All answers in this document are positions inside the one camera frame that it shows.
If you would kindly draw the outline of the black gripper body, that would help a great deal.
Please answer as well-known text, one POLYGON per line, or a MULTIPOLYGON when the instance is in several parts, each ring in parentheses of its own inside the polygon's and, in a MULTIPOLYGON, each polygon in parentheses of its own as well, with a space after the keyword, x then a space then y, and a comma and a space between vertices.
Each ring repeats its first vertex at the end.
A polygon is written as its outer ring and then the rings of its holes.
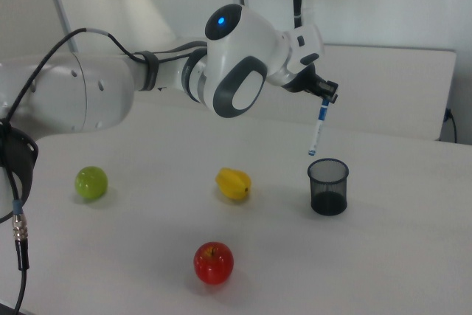
POLYGON ((298 73, 290 83, 285 84, 284 89, 291 93, 304 91, 309 94, 321 94, 321 82, 322 79, 317 75, 316 67, 312 63, 298 73))

